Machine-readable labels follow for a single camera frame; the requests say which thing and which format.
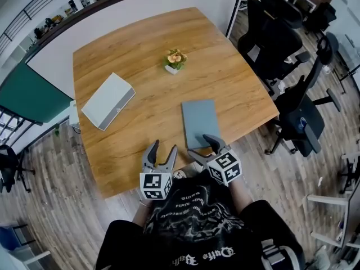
small flower pot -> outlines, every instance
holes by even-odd
[[[178,73],[180,70],[174,69],[172,67],[170,67],[169,65],[165,66],[165,69],[170,72],[171,74],[175,75],[176,73]]]

gray book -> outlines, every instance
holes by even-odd
[[[218,118],[213,100],[182,102],[182,115],[188,149],[210,147],[203,138],[203,134],[220,138]]]

green wall panel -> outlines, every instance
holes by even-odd
[[[20,62],[0,86],[0,105],[18,115],[47,123],[72,99]]]

potted plant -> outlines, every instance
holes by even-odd
[[[165,69],[175,75],[182,68],[187,60],[187,56],[180,52],[179,49],[169,50],[168,55],[164,59]]]

person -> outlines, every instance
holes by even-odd
[[[203,170],[174,178],[166,200],[140,201],[133,222],[111,222],[95,269],[271,269],[263,263],[269,239],[291,248],[304,269],[302,247],[267,201],[253,201],[241,177],[226,187]]]

